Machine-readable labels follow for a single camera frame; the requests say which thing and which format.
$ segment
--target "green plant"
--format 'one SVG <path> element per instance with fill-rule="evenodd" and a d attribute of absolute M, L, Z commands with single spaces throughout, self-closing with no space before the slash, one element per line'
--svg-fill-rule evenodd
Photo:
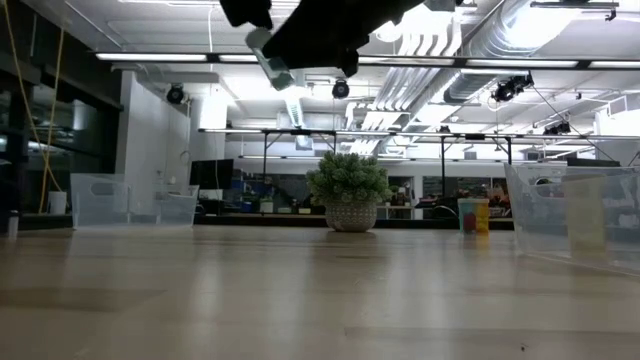
<path fill-rule="evenodd" d="M 314 204 L 380 202 L 391 196 L 387 170 L 375 158 L 327 152 L 307 173 Z"/>

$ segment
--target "woven pot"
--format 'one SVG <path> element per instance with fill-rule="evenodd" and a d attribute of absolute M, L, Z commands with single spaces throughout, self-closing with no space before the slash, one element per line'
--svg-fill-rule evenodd
<path fill-rule="evenodd" d="M 334 203 L 327 208 L 327 225 L 335 231 L 365 232 L 376 223 L 376 203 Z"/>

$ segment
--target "yellow cable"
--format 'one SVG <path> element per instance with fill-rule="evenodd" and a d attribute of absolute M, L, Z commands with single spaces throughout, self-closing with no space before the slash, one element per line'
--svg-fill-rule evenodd
<path fill-rule="evenodd" d="M 13 28 L 11 27 L 11 16 L 9 15 L 9 2 L 5 1 L 4 2 L 4 15 L 5 15 L 5 19 L 7 21 L 7 28 L 9 31 L 9 40 L 11 43 L 11 50 L 13 51 L 13 63 L 16 67 L 16 72 L 18 74 L 18 83 L 20 84 L 20 92 L 22 93 L 22 100 L 24 101 L 24 107 L 25 110 L 27 112 L 27 117 L 29 118 L 29 123 L 31 125 L 31 131 L 33 132 L 33 137 L 36 140 L 36 143 L 38 144 L 38 148 L 40 150 L 40 153 L 43 156 L 44 159 L 44 152 L 42 151 L 42 144 L 40 144 L 40 139 L 38 137 L 38 132 L 36 131 L 36 125 L 33 122 L 33 116 L 31 115 L 31 108 L 29 107 L 29 100 L 27 98 L 27 91 L 24 88 L 24 84 L 22 82 L 22 70 L 20 69 L 20 63 L 18 61 L 18 53 L 16 51 L 16 42 L 15 42 L 15 38 L 13 37 Z M 53 176 L 53 172 L 51 171 L 51 167 L 47 166 L 45 167 L 45 172 L 48 172 L 49 175 L 51 175 L 51 181 L 53 181 L 54 185 L 56 186 L 56 188 L 58 189 L 58 191 L 62 191 L 62 189 L 60 188 L 60 185 L 58 185 L 58 182 L 56 181 L 55 176 Z"/>
<path fill-rule="evenodd" d="M 64 33 L 65 33 L 65 13 L 66 6 L 63 3 L 62 10 L 62 24 L 60 24 L 60 41 L 58 44 L 58 59 L 56 63 L 56 76 L 53 85 L 53 103 L 51 104 L 51 117 L 49 118 L 49 133 L 47 134 L 47 148 L 44 156 L 44 168 L 49 169 L 49 158 L 51 157 L 51 135 L 53 134 L 53 122 L 56 114 L 56 103 L 58 97 L 58 81 L 60 80 L 60 65 L 62 64 L 62 47 L 64 45 Z M 47 187 L 47 172 L 44 171 L 42 173 L 42 190 L 40 191 L 40 208 L 38 209 L 38 214 L 42 214 L 42 208 L 44 207 L 44 192 Z"/>

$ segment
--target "security camera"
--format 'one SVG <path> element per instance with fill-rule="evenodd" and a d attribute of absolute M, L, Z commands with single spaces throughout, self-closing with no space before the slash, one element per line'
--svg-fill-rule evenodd
<path fill-rule="evenodd" d="M 336 80 L 336 84 L 333 85 L 333 94 L 334 99 L 342 100 L 349 96 L 349 85 L 347 85 L 347 80 L 338 79 Z"/>
<path fill-rule="evenodd" d="M 171 89 L 167 92 L 167 101 L 170 104 L 182 105 L 189 100 L 189 96 L 184 92 L 183 84 L 171 84 Z"/>

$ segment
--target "transparent storage container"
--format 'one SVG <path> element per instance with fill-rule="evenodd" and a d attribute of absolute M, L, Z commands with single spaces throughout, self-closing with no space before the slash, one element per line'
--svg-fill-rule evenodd
<path fill-rule="evenodd" d="M 640 168 L 505 165 L 526 254 L 640 270 Z"/>
<path fill-rule="evenodd" d="M 198 201 L 197 187 L 150 185 L 151 197 L 135 201 L 135 189 L 122 175 L 71 174 L 73 227 L 135 225 L 191 226 Z M 147 193 L 148 188 L 140 189 Z"/>

